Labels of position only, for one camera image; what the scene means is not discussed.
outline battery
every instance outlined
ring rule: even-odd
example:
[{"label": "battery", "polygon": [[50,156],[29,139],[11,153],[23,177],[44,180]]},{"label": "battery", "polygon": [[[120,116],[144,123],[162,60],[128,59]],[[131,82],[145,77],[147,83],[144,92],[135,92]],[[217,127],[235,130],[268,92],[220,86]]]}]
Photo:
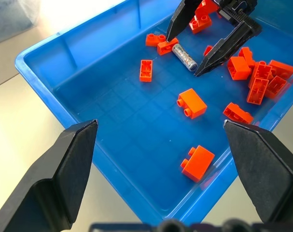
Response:
[{"label": "battery", "polygon": [[181,60],[189,71],[194,71],[198,64],[188,55],[187,52],[178,43],[172,47],[173,53]]}]

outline orange lego brick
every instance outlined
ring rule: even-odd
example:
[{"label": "orange lego brick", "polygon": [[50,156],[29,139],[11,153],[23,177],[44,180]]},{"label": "orange lego brick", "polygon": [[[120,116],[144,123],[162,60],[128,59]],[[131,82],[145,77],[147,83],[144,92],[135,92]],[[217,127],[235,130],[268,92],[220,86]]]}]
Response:
[{"label": "orange lego brick", "polygon": [[280,78],[279,76],[275,76],[273,80],[271,80],[270,83],[267,85],[265,96],[270,99],[274,99],[286,83],[286,80]]},{"label": "orange lego brick", "polygon": [[141,60],[140,81],[151,82],[152,71],[153,71],[153,61],[147,60],[147,59]]},{"label": "orange lego brick", "polygon": [[252,59],[252,52],[249,50],[249,47],[243,47],[241,48],[240,52],[238,53],[239,57],[244,57],[246,60],[246,63],[248,64],[249,68],[251,70],[254,69],[255,62]]},{"label": "orange lego brick", "polygon": [[192,147],[188,154],[189,160],[184,159],[181,163],[183,168],[181,173],[198,182],[202,179],[215,155],[201,146]]},{"label": "orange lego brick", "polygon": [[272,67],[269,65],[266,65],[264,61],[256,62],[254,69],[251,74],[251,79],[249,81],[248,87],[251,88],[253,81],[255,78],[270,80],[272,79]]},{"label": "orange lego brick", "polygon": [[212,0],[202,0],[200,5],[195,10],[195,15],[209,15],[216,12],[219,7]]},{"label": "orange lego brick", "polygon": [[212,50],[213,46],[208,45],[203,53],[203,55],[206,57],[207,54]]},{"label": "orange lego brick", "polygon": [[287,80],[293,74],[293,66],[291,65],[284,64],[275,60],[271,60],[268,65],[272,67],[273,75],[277,75],[282,79]]},{"label": "orange lego brick", "polygon": [[184,114],[191,119],[204,114],[207,109],[206,104],[192,88],[179,94],[177,105],[182,107],[184,109]]},{"label": "orange lego brick", "polygon": [[157,52],[159,55],[164,55],[166,53],[169,53],[172,51],[172,47],[175,45],[175,44],[178,44],[179,43],[179,40],[177,38],[174,38],[173,40],[171,40],[171,42],[160,42],[158,45],[157,45]]},{"label": "orange lego brick", "polygon": [[251,74],[251,69],[245,61],[244,57],[231,57],[228,60],[228,70],[232,80],[247,80]]},{"label": "orange lego brick", "polygon": [[205,15],[196,16],[196,17],[197,17],[197,20],[192,20],[189,23],[189,26],[190,26],[193,34],[201,32],[205,28],[208,28],[212,25],[212,20],[208,15],[205,14]]},{"label": "orange lego brick", "polygon": [[214,3],[213,0],[205,0],[205,8],[207,9],[207,13],[211,14],[216,12],[219,9],[219,6]]},{"label": "orange lego brick", "polygon": [[166,36],[165,35],[148,34],[146,36],[145,45],[146,46],[157,47],[157,45],[160,42],[164,42],[164,41],[166,41]]},{"label": "orange lego brick", "polygon": [[234,103],[228,104],[223,114],[226,115],[229,119],[237,122],[250,124],[253,121],[253,116],[251,116],[250,113],[243,111],[238,105]]},{"label": "orange lego brick", "polygon": [[268,82],[269,80],[266,79],[255,78],[249,91],[247,102],[260,105],[263,100]]}]

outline red lego brick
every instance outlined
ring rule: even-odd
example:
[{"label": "red lego brick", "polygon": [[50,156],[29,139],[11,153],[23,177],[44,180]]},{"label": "red lego brick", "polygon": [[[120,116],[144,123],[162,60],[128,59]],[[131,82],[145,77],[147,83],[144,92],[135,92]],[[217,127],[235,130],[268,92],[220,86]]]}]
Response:
[{"label": "red lego brick", "polygon": [[289,77],[293,74],[293,66],[284,64],[275,60],[271,60],[271,62],[268,64],[272,67],[273,75],[279,76],[282,79],[289,79]]},{"label": "red lego brick", "polygon": [[228,61],[228,70],[232,80],[247,80],[251,74],[251,69],[248,67],[244,57],[231,57]]},{"label": "red lego brick", "polygon": [[166,41],[166,36],[165,35],[148,34],[146,36],[145,45],[146,46],[157,47],[157,45],[160,42],[164,42],[164,41]]},{"label": "red lego brick", "polygon": [[213,46],[208,45],[203,53],[203,55],[206,57],[207,54],[212,50]]},{"label": "red lego brick", "polygon": [[153,71],[153,61],[147,60],[147,59],[141,60],[140,81],[141,82],[151,82],[152,81],[152,71]]},{"label": "red lego brick", "polygon": [[260,105],[263,100],[268,82],[269,80],[266,79],[255,78],[249,91],[247,102]]},{"label": "red lego brick", "polygon": [[207,109],[206,104],[192,88],[179,94],[177,105],[182,107],[184,114],[191,119],[204,114]]},{"label": "red lego brick", "polygon": [[195,15],[209,15],[216,12],[219,7],[212,0],[202,0],[200,5],[195,10]]},{"label": "red lego brick", "polygon": [[216,3],[214,3],[213,0],[205,0],[205,7],[207,9],[208,14],[216,12],[219,9],[219,6]]},{"label": "red lego brick", "polygon": [[198,182],[202,179],[215,155],[201,146],[191,148],[188,154],[190,159],[184,159],[181,163],[183,168],[181,173]]},{"label": "red lego brick", "polygon": [[212,20],[208,15],[202,15],[202,16],[197,16],[197,20],[192,20],[189,23],[189,26],[193,32],[193,34],[196,34],[198,32],[201,32],[205,28],[208,28],[212,25]]},{"label": "red lego brick", "polygon": [[279,76],[275,76],[273,80],[271,80],[270,83],[267,85],[265,96],[270,99],[274,99],[286,83],[286,80],[280,78]]},{"label": "red lego brick", "polygon": [[272,67],[266,65],[264,61],[256,62],[254,69],[251,74],[251,79],[249,81],[248,87],[251,88],[255,78],[270,80],[272,79]]},{"label": "red lego brick", "polygon": [[179,40],[177,38],[174,38],[173,40],[171,40],[171,42],[161,42],[157,45],[157,52],[159,55],[164,55],[166,53],[169,53],[172,51],[172,47],[175,45],[175,44],[178,44],[179,43]]},{"label": "red lego brick", "polygon": [[195,10],[195,15],[208,15],[205,0],[202,0],[200,5]]},{"label": "red lego brick", "polygon": [[238,105],[234,103],[228,104],[223,112],[229,119],[237,122],[250,124],[253,121],[253,116],[250,113],[243,111]]},{"label": "red lego brick", "polygon": [[255,62],[252,59],[252,52],[249,50],[249,47],[241,48],[240,52],[238,53],[238,56],[244,57],[249,68],[253,71]]}]

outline lego stud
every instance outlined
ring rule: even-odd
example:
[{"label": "lego stud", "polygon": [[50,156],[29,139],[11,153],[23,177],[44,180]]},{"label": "lego stud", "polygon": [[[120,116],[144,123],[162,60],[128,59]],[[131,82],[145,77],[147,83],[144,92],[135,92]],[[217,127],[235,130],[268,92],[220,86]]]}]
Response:
[{"label": "lego stud", "polygon": [[164,41],[166,41],[166,36],[165,35],[159,35],[159,41],[160,42],[164,42]]},{"label": "lego stud", "polygon": [[189,116],[192,114],[192,112],[191,112],[191,110],[190,110],[189,108],[186,108],[186,109],[184,109],[184,114],[185,114],[187,117],[189,117]]},{"label": "lego stud", "polygon": [[149,35],[147,35],[147,37],[148,37],[148,39],[153,40],[155,38],[155,35],[154,34],[149,34]]},{"label": "lego stud", "polygon": [[282,79],[288,79],[288,74],[287,74],[286,72],[283,72],[283,73],[280,75],[280,77],[281,77]]},{"label": "lego stud", "polygon": [[185,166],[187,165],[188,163],[188,160],[187,159],[184,159],[183,162],[181,163],[181,167],[182,168],[185,168]]},{"label": "lego stud", "polygon": [[206,15],[204,15],[204,16],[201,17],[201,20],[202,21],[207,21],[207,19],[208,19],[208,17]]},{"label": "lego stud", "polygon": [[178,99],[178,100],[176,101],[176,103],[177,103],[177,105],[178,105],[179,107],[183,107],[184,104],[185,104],[183,99]]},{"label": "lego stud", "polygon": [[192,148],[190,149],[190,151],[188,152],[189,156],[192,156],[192,155],[194,154],[194,152],[195,152],[195,148],[192,147]]}]

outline black robotic claw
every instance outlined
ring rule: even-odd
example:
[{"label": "black robotic claw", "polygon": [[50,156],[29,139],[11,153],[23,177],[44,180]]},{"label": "black robotic claw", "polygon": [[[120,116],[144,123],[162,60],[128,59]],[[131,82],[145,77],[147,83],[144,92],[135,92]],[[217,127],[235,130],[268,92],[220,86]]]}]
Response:
[{"label": "black robotic claw", "polygon": [[293,154],[260,127],[227,120],[224,129],[239,178],[261,220],[293,222]]},{"label": "black robotic claw", "polygon": [[293,224],[272,223],[249,225],[238,219],[226,221],[221,227],[205,223],[186,226],[170,219],[159,226],[148,224],[93,224],[89,232],[293,232]]},{"label": "black robotic claw", "polygon": [[188,26],[195,16],[195,10],[202,0],[182,0],[167,28],[167,41],[170,42]]},{"label": "black robotic claw", "polygon": [[[204,57],[195,76],[210,72],[230,57],[250,38],[260,34],[261,26],[248,15],[257,5],[257,0],[213,0],[220,8],[218,13],[236,28],[225,39],[220,39]],[[181,33],[195,15],[201,0],[182,0],[167,29],[167,41]]]},{"label": "black robotic claw", "polygon": [[88,181],[97,127],[92,120],[64,130],[31,165],[0,209],[0,232],[72,227]]}]

